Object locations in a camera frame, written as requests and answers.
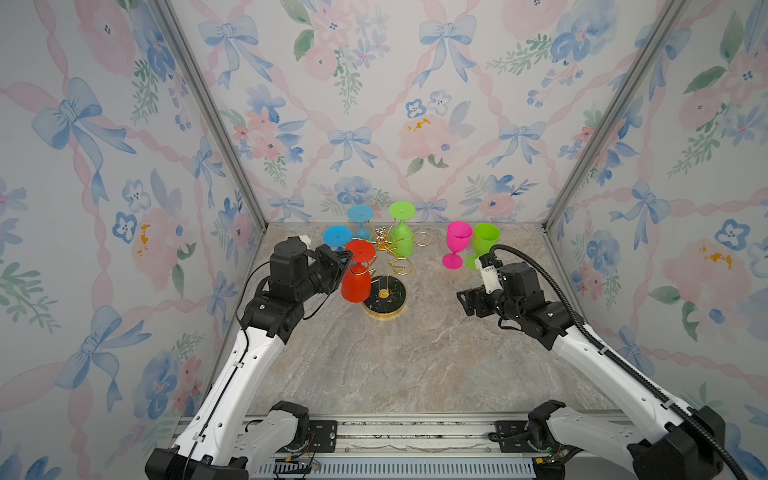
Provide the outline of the pink wine glass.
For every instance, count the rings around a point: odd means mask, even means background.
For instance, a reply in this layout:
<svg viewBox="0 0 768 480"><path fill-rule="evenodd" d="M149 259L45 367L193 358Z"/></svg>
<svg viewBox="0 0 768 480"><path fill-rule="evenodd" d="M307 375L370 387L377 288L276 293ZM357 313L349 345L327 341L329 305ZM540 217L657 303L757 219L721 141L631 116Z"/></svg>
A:
<svg viewBox="0 0 768 480"><path fill-rule="evenodd" d="M463 266L463 258L460 253L469 245L473 235L473 228L465 222L452 222L446 230L446 245L450 250L443 257L443 265L450 270L458 270Z"/></svg>

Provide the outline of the blue wine glass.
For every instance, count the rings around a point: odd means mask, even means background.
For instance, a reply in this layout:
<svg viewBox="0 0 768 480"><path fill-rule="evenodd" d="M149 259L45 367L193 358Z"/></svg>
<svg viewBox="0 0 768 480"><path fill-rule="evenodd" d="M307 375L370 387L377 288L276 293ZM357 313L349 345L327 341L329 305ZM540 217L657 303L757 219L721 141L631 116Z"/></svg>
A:
<svg viewBox="0 0 768 480"><path fill-rule="evenodd" d="M369 205L355 205L348 210L348 218L352 223L356 224L356 227L352 231L353 239L370 240L372 232L368 228L368 224L373 217L374 210Z"/></svg>
<svg viewBox="0 0 768 480"><path fill-rule="evenodd" d="M343 251L352 240L352 232L345 225L332 225L323 234L323 242L334 251Z"/></svg>

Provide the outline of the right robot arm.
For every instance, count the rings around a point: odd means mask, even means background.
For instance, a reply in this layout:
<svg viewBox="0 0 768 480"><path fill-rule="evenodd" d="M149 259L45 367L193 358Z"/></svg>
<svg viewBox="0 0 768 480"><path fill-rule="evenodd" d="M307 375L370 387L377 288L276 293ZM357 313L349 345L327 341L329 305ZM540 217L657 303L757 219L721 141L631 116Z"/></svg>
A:
<svg viewBox="0 0 768 480"><path fill-rule="evenodd" d="M639 479L713 479L733 459L726 426L709 407L695 409L651 381L604 343L563 302L545 299L534 268L504 265L486 254L475 261L483 284L460 291L467 315L495 315L576 367L626 415L626 426L576 412L549 400L528 414L523 439L540 450L586 451Z"/></svg>

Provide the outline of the green wine glass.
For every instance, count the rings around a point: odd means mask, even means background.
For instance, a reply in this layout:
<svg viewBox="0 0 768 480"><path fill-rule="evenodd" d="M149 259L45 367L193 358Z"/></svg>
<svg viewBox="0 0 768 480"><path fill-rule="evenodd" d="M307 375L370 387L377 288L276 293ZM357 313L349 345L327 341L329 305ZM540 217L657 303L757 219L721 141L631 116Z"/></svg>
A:
<svg viewBox="0 0 768 480"><path fill-rule="evenodd" d="M479 223L474 227L471 238L473 253L465 259L465 265L476 270L476 261L482 255L487 254L490 249L499 241L501 232L496 225L490 223Z"/></svg>
<svg viewBox="0 0 768 480"><path fill-rule="evenodd" d="M389 207L389 213L395 220L394 226L390 230L392 236L391 251L398 258L409 258L414 253L415 242L413 231L406 224L406 221L414 217L415 207L410 202L398 201Z"/></svg>

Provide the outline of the red wine glass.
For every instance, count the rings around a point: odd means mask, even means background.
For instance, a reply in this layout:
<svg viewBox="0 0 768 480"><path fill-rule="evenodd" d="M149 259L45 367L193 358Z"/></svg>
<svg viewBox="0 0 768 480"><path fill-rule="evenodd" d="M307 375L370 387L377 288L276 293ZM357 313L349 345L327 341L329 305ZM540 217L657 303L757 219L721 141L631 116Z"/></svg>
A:
<svg viewBox="0 0 768 480"><path fill-rule="evenodd" d="M341 284L342 297L350 303L363 303L371 292L371 265L376 258L374 245L366 240L351 240L346 250L352 253Z"/></svg>

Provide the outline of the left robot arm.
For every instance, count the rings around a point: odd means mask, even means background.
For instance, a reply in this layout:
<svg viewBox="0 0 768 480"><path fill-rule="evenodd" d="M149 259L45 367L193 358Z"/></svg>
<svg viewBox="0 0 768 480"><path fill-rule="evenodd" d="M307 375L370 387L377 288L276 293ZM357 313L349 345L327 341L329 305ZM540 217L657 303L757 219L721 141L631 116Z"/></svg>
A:
<svg viewBox="0 0 768 480"><path fill-rule="evenodd" d="M294 329L308 319L305 304L330 296L353 258L308 238L278 243L266 262L238 323L235 344L200 409L170 448L155 449L145 465L150 479L249 479L285 447L307 441L307 408L286 401L274 405L252 427L244 420L265 374L285 349Z"/></svg>

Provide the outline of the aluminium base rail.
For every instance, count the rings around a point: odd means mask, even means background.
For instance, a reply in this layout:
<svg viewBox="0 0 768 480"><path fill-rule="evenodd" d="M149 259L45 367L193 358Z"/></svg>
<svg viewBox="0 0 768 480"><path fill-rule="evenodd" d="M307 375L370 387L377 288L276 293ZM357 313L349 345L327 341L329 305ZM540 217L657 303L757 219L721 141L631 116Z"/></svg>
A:
<svg viewBox="0 0 768 480"><path fill-rule="evenodd" d="M626 426L614 412L601 420ZM343 416L309 419L333 423L332 443L322 451L279 450L249 479L323 478L543 478L570 460L602 460L586 451L540 450L523 439L528 414Z"/></svg>

